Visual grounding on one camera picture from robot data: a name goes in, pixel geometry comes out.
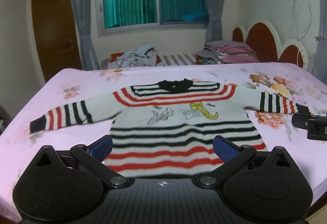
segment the sweater cuff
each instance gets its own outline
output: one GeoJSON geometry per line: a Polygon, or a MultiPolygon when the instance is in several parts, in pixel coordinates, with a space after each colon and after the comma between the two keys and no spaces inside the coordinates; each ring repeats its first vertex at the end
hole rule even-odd
{"type": "Polygon", "coordinates": [[[29,130],[32,133],[39,132],[42,130],[45,130],[45,125],[46,125],[46,118],[45,115],[42,117],[32,121],[29,125],[29,130]]]}
{"type": "Polygon", "coordinates": [[[299,105],[296,103],[296,108],[298,109],[299,114],[311,114],[309,108],[303,105],[299,105]]]}

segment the red headboard panel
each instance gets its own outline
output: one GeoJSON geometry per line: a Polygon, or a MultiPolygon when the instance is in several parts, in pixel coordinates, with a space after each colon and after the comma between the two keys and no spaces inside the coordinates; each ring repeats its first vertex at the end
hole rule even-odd
{"type": "Polygon", "coordinates": [[[282,53],[281,57],[279,58],[280,63],[292,63],[297,64],[299,63],[299,67],[303,68],[303,59],[302,55],[299,52],[299,49],[295,45],[288,46],[285,51],[282,53]]]}
{"type": "Polygon", "coordinates": [[[250,29],[245,43],[257,53],[260,62],[278,61],[275,39],[265,24],[255,24],[250,29]]]}
{"type": "Polygon", "coordinates": [[[240,28],[236,28],[233,31],[233,41],[235,42],[244,42],[243,34],[240,28]]]}

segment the blue gripper pad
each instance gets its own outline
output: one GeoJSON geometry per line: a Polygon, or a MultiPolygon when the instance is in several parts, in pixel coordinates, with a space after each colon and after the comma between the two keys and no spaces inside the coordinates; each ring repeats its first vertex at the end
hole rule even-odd
{"type": "Polygon", "coordinates": [[[224,139],[222,136],[216,136],[213,142],[213,148],[215,154],[224,162],[228,162],[231,159],[235,158],[238,154],[238,146],[232,142],[227,143],[227,139],[224,139]]]}
{"type": "Polygon", "coordinates": [[[92,157],[94,157],[99,162],[103,162],[105,158],[112,151],[112,138],[106,136],[95,142],[95,146],[91,144],[87,151],[92,157]]]}

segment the pink blanket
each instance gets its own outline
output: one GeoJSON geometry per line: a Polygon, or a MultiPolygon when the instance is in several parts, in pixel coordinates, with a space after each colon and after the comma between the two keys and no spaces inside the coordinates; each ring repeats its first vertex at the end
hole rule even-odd
{"type": "MultiPolygon", "coordinates": [[[[0,214],[16,222],[20,221],[12,201],[12,190],[41,146],[52,145],[56,150],[65,150],[76,144],[89,145],[108,134],[112,122],[107,120],[30,134],[30,121],[58,105],[113,92],[126,86],[184,78],[275,92],[307,105],[314,114],[326,115],[327,111],[327,86],[292,64],[171,66],[88,72],[65,69],[27,103],[0,136],[0,214]]],[[[315,202],[327,190],[327,142],[308,140],[305,130],[293,128],[290,115],[258,113],[253,110],[247,113],[268,150],[274,146],[284,146],[291,154],[307,178],[315,202]]]]}

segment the metal screw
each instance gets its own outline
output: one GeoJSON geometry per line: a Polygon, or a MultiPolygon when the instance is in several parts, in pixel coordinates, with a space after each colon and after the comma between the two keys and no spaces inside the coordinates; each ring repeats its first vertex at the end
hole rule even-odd
{"type": "Polygon", "coordinates": [[[113,177],[110,181],[113,185],[118,186],[126,183],[126,178],[122,176],[117,176],[113,177]]]}
{"type": "Polygon", "coordinates": [[[207,185],[208,186],[208,185],[214,184],[216,182],[216,179],[213,178],[213,177],[206,176],[206,177],[202,177],[200,179],[200,182],[203,183],[204,185],[207,185]]]}

